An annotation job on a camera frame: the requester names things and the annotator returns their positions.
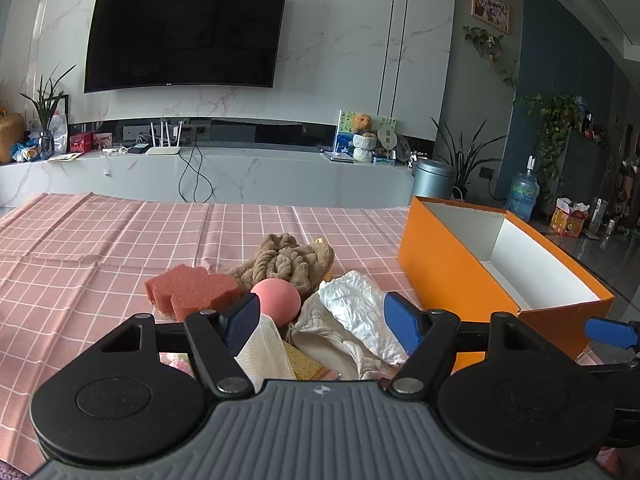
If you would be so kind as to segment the white wifi router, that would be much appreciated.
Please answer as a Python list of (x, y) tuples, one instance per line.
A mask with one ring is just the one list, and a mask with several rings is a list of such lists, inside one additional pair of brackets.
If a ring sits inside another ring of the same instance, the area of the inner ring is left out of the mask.
[(161, 119), (157, 125), (150, 123), (150, 147), (148, 155), (178, 155), (181, 150), (183, 122), (171, 127), (168, 120)]

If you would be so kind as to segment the green plant in vase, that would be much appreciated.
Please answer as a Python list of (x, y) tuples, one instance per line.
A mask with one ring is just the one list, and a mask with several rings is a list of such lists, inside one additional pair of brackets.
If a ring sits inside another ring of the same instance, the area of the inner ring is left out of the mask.
[(22, 97), (29, 100), (35, 107), (38, 117), (41, 128), (38, 138), (41, 160), (48, 160), (54, 155), (54, 137), (50, 130), (51, 120), (58, 109), (58, 104), (65, 96), (65, 92), (60, 88), (60, 83), (74, 68), (75, 66), (70, 66), (58, 78), (55, 78), (54, 72), (48, 78), (40, 76), (34, 96), (22, 93)]

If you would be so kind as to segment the orange cardboard box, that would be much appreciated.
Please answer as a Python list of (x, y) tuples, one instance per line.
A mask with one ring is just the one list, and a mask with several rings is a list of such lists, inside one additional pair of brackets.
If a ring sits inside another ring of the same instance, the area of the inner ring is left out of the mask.
[(509, 211), (416, 197), (398, 252), (420, 305), (466, 322), (508, 312), (570, 358), (585, 350), (590, 318), (614, 296), (561, 248)]

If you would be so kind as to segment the red sponge block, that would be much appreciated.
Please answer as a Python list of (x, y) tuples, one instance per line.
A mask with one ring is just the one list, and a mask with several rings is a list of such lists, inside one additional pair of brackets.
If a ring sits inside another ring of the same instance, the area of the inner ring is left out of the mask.
[(149, 302), (165, 318), (184, 321), (203, 310), (224, 312), (241, 298), (229, 274), (209, 273), (201, 266), (179, 264), (144, 283)]

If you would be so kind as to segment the blue water bottle jug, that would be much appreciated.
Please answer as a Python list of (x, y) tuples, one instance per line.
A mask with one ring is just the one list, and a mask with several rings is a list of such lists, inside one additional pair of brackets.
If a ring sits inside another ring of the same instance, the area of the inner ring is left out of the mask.
[(513, 177), (508, 196), (506, 196), (506, 210), (515, 214), (524, 222), (529, 222), (540, 187), (534, 175), (536, 157), (530, 155), (524, 174)]

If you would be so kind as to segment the brown teddy bear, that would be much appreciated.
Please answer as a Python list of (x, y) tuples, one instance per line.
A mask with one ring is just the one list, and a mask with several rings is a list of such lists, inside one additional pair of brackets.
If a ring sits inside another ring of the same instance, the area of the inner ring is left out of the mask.
[(372, 118), (368, 114), (358, 113), (352, 118), (352, 133), (361, 134), (372, 133)]

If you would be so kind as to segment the marble tv cabinet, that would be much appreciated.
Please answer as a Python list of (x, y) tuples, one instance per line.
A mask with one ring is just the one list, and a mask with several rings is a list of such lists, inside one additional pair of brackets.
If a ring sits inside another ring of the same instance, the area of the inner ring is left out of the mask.
[(404, 166), (331, 162), (313, 152), (185, 148), (178, 155), (81, 155), (71, 162), (1, 168), (1, 203), (12, 208), (40, 193), (88, 193), (148, 202), (387, 208), (406, 206)]

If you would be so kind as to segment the grey metal trash can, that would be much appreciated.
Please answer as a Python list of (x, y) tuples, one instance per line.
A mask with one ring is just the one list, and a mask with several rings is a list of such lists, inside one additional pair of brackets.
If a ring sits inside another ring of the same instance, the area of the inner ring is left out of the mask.
[(454, 189), (456, 172), (444, 162), (418, 158), (412, 166), (411, 195), (448, 200)]

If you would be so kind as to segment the potted green floor plant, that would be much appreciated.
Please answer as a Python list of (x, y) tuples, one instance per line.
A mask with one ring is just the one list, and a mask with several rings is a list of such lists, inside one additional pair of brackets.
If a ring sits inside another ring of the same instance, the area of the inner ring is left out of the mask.
[(432, 119), (432, 123), (437, 130), (436, 142), (442, 144), (445, 150), (442, 154), (436, 154), (435, 158), (454, 170), (452, 197), (464, 202), (466, 194), (468, 194), (468, 184), (472, 172), (479, 166), (488, 164), (488, 162), (501, 162), (500, 157), (482, 157), (484, 149), (499, 141), (506, 140), (506, 136), (496, 136), (487, 141), (477, 142), (486, 124), (486, 122), (482, 122), (472, 139), (469, 142), (465, 142), (463, 133), (458, 136), (454, 136), (451, 133), (445, 119), (441, 119), (439, 122)]

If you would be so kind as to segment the black wall television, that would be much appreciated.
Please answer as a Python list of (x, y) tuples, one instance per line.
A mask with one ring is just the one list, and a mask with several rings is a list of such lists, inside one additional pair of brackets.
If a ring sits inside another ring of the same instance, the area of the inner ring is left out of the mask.
[(284, 5), (285, 0), (96, 0), (84, 90), (269, 88)]

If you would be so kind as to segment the white paper cloth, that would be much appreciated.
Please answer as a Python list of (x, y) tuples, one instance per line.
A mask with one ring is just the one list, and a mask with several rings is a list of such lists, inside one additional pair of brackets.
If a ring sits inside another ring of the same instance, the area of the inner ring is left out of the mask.
[(408, 359), (384, 318), (385, 292), (357, 271), (322, 282), (319, 299), (332, 316), (376, 358), (389, 366)]

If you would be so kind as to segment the pink foam ball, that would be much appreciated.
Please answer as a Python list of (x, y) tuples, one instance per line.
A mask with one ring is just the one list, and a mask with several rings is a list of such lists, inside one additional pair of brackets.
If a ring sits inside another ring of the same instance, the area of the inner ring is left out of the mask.
[(266, 278), (250, 290), (260, 303), (260, 312), (268, 315), (278, 327), (287, 326), (302, 307), (298, 290), (280, 278)]

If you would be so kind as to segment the red tin box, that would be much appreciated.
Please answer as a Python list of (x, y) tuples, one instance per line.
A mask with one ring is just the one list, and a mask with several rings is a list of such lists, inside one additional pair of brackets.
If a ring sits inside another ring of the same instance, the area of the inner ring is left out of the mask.
[(93, 133), (83, 132), (75, 133), (68, 139), (68, 150), (71, 153), (89, 153), (94, 150), (93, 147)]

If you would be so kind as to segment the golden round vase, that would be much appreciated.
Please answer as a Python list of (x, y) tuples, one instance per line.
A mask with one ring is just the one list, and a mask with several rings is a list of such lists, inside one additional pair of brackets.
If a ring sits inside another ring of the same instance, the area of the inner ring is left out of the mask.
[(24, 139), (24, 117), (18, 113), (9, 113), (4, 108), (0, 114), (0, 162), (8, 164), (11, 160), (11, 148)]

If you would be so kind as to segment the yellow sponge pad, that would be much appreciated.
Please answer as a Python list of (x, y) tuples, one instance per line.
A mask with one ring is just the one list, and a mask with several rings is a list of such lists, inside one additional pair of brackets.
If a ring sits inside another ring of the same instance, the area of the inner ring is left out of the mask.
[(319, 380), (337, 380), (341, 377), (341, 374), (336, 370), (331, 370), (318, 363), (317, 361), (306, 356), (305, 353), (296, 349), (292, 344), (284, 342), (285, 352), (288, 355), (288, 362), (290, 362), (293, 373), (297, 380), (303, 382), (318, 382)]

